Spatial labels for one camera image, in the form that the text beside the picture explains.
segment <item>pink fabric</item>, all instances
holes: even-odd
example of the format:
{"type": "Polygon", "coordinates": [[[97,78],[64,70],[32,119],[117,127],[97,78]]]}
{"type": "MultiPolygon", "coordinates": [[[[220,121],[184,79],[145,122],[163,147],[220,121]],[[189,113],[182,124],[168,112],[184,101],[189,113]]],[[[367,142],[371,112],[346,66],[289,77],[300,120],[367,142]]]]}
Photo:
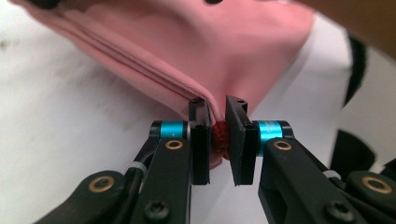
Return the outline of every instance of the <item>pink fabric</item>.
{"type": "Polygon", "coordinates": [[[12,1],[184,119],[188,101],[205,98],[214,125],[212,164],[227,157],[225,96],[254,109],[313,22],[310,9],[275,1],[66,0],[51,10],[12,1]]]}

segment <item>blue ring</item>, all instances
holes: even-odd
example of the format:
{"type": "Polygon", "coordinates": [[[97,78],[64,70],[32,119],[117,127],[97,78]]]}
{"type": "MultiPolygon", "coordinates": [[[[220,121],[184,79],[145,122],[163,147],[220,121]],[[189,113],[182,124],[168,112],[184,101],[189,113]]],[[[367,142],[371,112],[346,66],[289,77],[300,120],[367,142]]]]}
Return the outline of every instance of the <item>blue ring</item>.
{"type": "Polygon", "coordinates": [[[283,137],[282,127],[276,120],[260,120],[257,121],[260,128],[260,151],[258,156],[262,157],[264,154],[265,143],[276,137],[283,137]]]}
{"type": "Polygon", "coordinates": [[[163,121],[161,138],[183,138],[183,121],[163,121]]]}

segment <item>cloth fold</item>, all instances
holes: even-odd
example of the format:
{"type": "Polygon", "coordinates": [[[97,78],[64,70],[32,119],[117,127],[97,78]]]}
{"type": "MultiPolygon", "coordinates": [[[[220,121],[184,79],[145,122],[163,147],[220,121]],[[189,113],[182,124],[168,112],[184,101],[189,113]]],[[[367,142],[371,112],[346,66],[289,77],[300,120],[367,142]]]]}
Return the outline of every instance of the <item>cloth fold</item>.
{"type": "Polygon", "coordinates": [[[311,9],[277,1],[65,0],[53,9],[12,2],[183,119],[188,101],[204,98],[214,127],[212,166],[227,157],[225,96],[254,110],[313,23],[311,9]]]}

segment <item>screw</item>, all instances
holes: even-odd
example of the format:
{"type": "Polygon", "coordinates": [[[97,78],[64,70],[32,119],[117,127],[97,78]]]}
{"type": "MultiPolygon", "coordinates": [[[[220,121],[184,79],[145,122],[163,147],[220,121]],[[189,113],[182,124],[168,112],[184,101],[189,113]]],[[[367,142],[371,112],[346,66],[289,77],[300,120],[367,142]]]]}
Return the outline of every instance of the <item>screw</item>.
{"type": "Polygon", "coordinates": [[[102,188],[106,187],[108,185],[108,183],[109,183],[108,179],[99,179],[98,181],[96,181],[95,187],[102,189],[102,188]]]}
{"type": "Polygon", "coordinates": [[[163,201],[150,201],[146,204],[145,215],[150,223],[162,223],[170,214],[168,203],[163,201]]]}
{"type": "Polygon", "coordinates": [[[348,206],[340,201],[330,201],[325,205],[327,215],[332,217],[337,223],[352,223],[356,220],[355,214],[348,206]]]}

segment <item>white surface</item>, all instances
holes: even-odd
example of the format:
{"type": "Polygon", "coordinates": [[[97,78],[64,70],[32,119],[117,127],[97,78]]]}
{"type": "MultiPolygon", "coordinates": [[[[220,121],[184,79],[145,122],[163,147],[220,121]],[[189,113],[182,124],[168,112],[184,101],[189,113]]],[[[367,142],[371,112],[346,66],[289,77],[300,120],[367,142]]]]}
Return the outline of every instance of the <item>white surface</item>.
{"type": "Polygon", "coordinates": [[[396,61],[374,49],[369,52],[366,77],[343,109],[340,128],[358,136],[386,164],[396,158],[396,61]]]}
{"type": "MultiPolygon", "coordinates": [[[[86,176],[124,172],[150,123],[177,119],[5,2],[0,43],[0,223],[34,222],[86,176]]],[[[342,31],[319,18],[298,60],[252,119],[289,121],[327,162],[349,76],[347,55],[342,31]]],[[[258,181],[235,188],[226,161],[211,172],[211,182],[192,188],[192,224],[265,223],[258,181]]]]}

